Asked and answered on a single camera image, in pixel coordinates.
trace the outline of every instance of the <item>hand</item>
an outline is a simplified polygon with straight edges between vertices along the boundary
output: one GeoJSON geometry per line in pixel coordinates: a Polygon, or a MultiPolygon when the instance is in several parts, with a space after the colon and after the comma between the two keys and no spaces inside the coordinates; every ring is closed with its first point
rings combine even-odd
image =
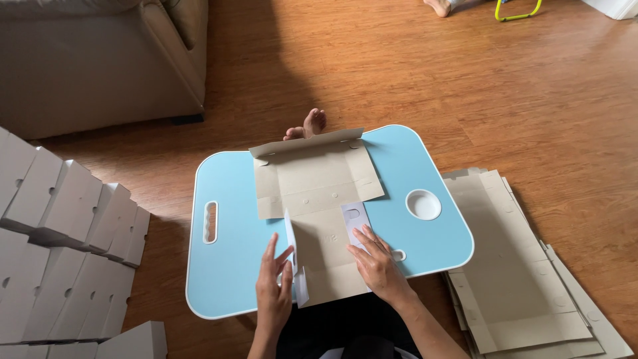
{"type": "Polygon", "coordinates": [[[356,228],[352,229],[352,233],[370,254],[353,245],[346,247],[355,256],[357,269],[367,286],[395,309],[406,301],[418,299],[417,294],[410,288],[405,276],[394,262],[388,243],[374,234],[365,224],[363,231],[365,234],[356,228]]]}
{"type": "Polygon", "coordinates": [[[269,337],[279,337],[279,333],[288,321],[292,310],[292,263],[286,259],[293,246],[275,258],[275,246],[279,235],[273,233],[271,241],[262,257],[262,267],[255,285],[257,293],[257,330],[269,337]],[[277,276],[282,273],[281,287],[277,285],[277,276]]]}

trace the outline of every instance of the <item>person's left hand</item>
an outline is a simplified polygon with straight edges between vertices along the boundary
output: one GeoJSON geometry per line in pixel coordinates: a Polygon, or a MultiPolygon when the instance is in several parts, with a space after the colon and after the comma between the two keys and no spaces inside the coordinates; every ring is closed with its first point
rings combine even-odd
{"type": "Polygon", "coordinates": [[[268,336],[279,336],[292,310],[292,263],[286,259],[292,251],[289,246],[277,258],[274,257],[279,235],[272,234],[262,257],[262,267],[255,285],[257,292],[257,329],[268,336]],[[281,287],[277,276],[282,273],[281,287]]]}

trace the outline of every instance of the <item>sofa leg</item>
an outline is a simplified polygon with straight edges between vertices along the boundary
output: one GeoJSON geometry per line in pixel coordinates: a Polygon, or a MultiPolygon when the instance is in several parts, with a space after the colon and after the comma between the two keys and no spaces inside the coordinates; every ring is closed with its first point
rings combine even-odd
{"type": "Polygon", "coordinates": [[[185,116],[175,116],[170,118],[170,122],[175,126],[188,125],[190,123],[204,122],[204,114],[194,114],[185,116]]]}

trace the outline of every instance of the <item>wooden floor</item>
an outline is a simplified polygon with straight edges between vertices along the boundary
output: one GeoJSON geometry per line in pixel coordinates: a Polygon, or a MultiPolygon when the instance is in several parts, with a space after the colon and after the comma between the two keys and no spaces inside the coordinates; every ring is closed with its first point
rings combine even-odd
{"type": "MultiPolygon", "coordinates": [[[[170,359],[246,357],[249,321],[200,319],[184,299],[195,170],[215,152],[279,140],[320,107],[328,131],[412,127],[441,172],[498,169],[637,351],[638,24],[579,0],[502,24],[495,6],[439,19],[419,0],[211,0],[204,123],[43,140],[153,214],[124,329],[164,321],[170,359]]],[[[440,277],[410,284],[466,347],[440,277]]]]}

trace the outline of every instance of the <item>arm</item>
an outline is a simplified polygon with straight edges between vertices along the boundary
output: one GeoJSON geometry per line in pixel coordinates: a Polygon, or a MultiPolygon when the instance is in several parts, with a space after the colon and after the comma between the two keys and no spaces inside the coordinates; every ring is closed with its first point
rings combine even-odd
{"type": "Polygon", "coordinates": [[[399,313],[423,358],[468,359],[421,303],[394,262],[388,244],[368,226],[364,225],[363,230],[365,234],[356,228],[352,232],[370,254],[353,245],[348,245],[348,250],[355,256],[367,286],[399,313]]]}
{"type": "Polygon", "coordinates": [[[255,284],[257,293],[257,329],[248,359],[274,359],[279,334],[292,310],[292,263],[286,259],[292,253],[289,246],[275,258],[275,245],[279,235],[273,233],[262,257],[262,267],[255,284]],[[277,276],[282,273],[281,287],[277,276]]]}

